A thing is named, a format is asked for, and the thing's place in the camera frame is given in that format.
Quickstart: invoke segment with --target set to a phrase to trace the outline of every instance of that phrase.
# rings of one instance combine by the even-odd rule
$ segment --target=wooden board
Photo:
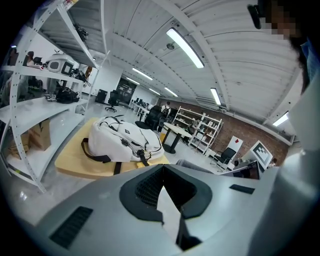
[[[81,148],[83,138],[88,138],[92,124],[98,118],[93,117],[70,139],[54,162],[58,172],[86,179],[99,179],[114,174],[115,162],[102,163],[89,159]],[[123,162],[121,173],[138,168],[136,161]],[[163,155],[160,158],[148,161],[151,165],[170,164]]]

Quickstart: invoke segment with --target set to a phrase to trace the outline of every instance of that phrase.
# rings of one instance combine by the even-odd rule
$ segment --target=shelving unit
[[[213,143],[215,142],[221,127],[223,125],[222,123],[222,119],[217,120],[214,118],[211,118],[209,116],[206,115],[206,113],[197,113],[194,111],[191,111],[189,109],[185,109],[182,108],[181,106],[179,107],[178,112],[175,115],[175,118],[173,120],[173,122],[178,121],[180,123],[184,123],[185,125],[189,126],[192,124],[192,122],[196,119],[194,117],[194,119],[188,115],[193,115],[196,116],[198,119],[200,119],[200,122],[197,126],[197,130],[193,135],[192,138],[189,140],[189,146],[195,146],[197,147],[199,150],[201,150],[203,152],[203,154],[206,153],[206,151],[211,148],[211,146],[213,145]],[[187,123],[184,120],[180,120],[180,117],[184,117],[187,120],[191,120],[192,122]],[[209,133],[206,134],[206,139],[203,140],[202,138],[197,137],[197,134],[204,134],[206,130],[212,130],[213,134],[210,135]]]
[[[21,159],[15,158],[12,155],[8,155],[6,159],[2,159],[8,173],[38,186],[45,193],[46,189],[41,183],[41,178],[57,149],[72,130],[84,119],[83,115],[75,113],[76,107],[86,104],[84,108],[86,110],[88,108],[88,100],[81,98],[78,102],[62,104],[47,101],[42,97],[17,102],[18,84],[21,75],[71,81],[78,84],[77,87],[80,91],[82,91],[84,83],[81,80],[63,74],[23,66],[25,55],[36,34],[40,33],[77,62],[90,65],[98,70],[100,67],[95,63],[86,44],[81,40],[74,28],[62,0],[52,1],[45,7],[38,9],[34,15],[33,24],[30,25],[30,22],[28,24],[32,28],[23,34],[17,45],[17,52],[20,54],[15,66],[1,67],[1,70],[11,71],[13,74],[9,106],[0,109],[0,120],[6,124],[0,142],[0,150],[3,148],[6,133],[9,127],[11,127],[13,139]],[[22,145],[21,134],[48,118],[50,119],[50,147],[42,151],[32,145],[26,153]]]

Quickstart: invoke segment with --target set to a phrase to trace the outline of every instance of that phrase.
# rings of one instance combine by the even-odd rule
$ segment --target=ceiling
[[[174,100],[213,109],[210,88],[216,88],[227,113],[274,129],[277,116],[298,101],[302,78],[289,42],[268,29],[255,29],[247,5],[256,3],[79,0],[69,13],[88,31],[89,49],[104,55],[110,51],[111,64],[123,67],[125,76],[144,87],[173,99],[164,89],[168,87],[178,95]],[[196,68],[177,44],[174,50],[167,49],[173,43],[166,35],[171,27],[191,44],[204,68]],[[288,137],[295,133],[285,123],[277,130]]]

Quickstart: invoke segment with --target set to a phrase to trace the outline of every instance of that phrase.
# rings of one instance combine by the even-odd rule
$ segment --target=black vent grille
[[[50,236],[50,239],[68,249],[92,212],[90,208],[78,207]]]

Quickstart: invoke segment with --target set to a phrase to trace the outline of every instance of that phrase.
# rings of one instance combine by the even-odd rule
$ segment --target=black office chair
[[[136,121],[135,124],[141,129],[151,129],[151,130],[156,130],[159,119],[162,117],[163,113],[161,112],[161,109],[159,110],[157,108],[158,106],[153,106],[153,108],[150,109],[149,114],[146,115],[144,122],[141,121],[140,116],[140,121]]]
[[[105,110],[113,110],[113,112],[117,112],[117,110],[114,108],[114,106],[119,106],[119,93],[116,90],[113,90],[110,92],[110,98],[108,100],[108,104],[111,105],[111,107],[105,107]]]
[[[216,154],[213,157],[213,160],[216,160],[217,162],[220,161],[222,164],[226,164],[227,165],[227,164],[229,164],[229,161],[232,159],[232,157],[235,154],[236,154],[236,151],[234,151],[230,147],[227,147],[225,149],[225,151],[223,151],[223,152],[221,152],[221,151],[216,152]]]

